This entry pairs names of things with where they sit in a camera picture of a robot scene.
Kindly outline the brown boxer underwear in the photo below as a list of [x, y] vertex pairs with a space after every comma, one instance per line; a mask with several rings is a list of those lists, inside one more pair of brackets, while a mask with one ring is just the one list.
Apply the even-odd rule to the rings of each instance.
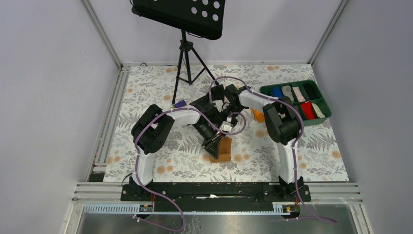
[[219, 148], [219, 158], [214, 159], [212, 156], [209, 157], [209, 160], [212, 163], [223, 163], [231, 161], [231, 148], [232, 148], [232, 139], [229, 137], [223, 137], [220, 142]]

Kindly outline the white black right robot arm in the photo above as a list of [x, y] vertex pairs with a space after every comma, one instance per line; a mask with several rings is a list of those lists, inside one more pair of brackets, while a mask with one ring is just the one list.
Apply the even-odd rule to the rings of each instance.
[[231, 114], [247, 108], [263, 113], [267, 132], [278, 148], [280, 196], [287, 201], [293, 200], [303, 186], [297, 172], [296, 149], [303, 121], [292, 102], [287, 98], [264, 95], [247, 86], [238, 89], [234, 85], [211, 87], [207, 96], [210, 102], [227, 99]]

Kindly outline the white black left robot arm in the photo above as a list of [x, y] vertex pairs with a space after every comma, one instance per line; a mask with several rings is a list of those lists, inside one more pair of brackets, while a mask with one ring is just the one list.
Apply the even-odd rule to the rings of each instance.
[[156, 104], [150, 105], [131, 130], [137, 149], [132, 179], [136, 183], [132, 194], [139, 200], [146, 200], [151, 194], [149, 183], [153, 180], [155, 153], [165, 144], [172, 128], [193, 125], [204, 138], [203, 147], [211, 156], [217, 157], [219, 144], [225, 136], [218, 131], [204, 113], [194, 106], [164, 111]]

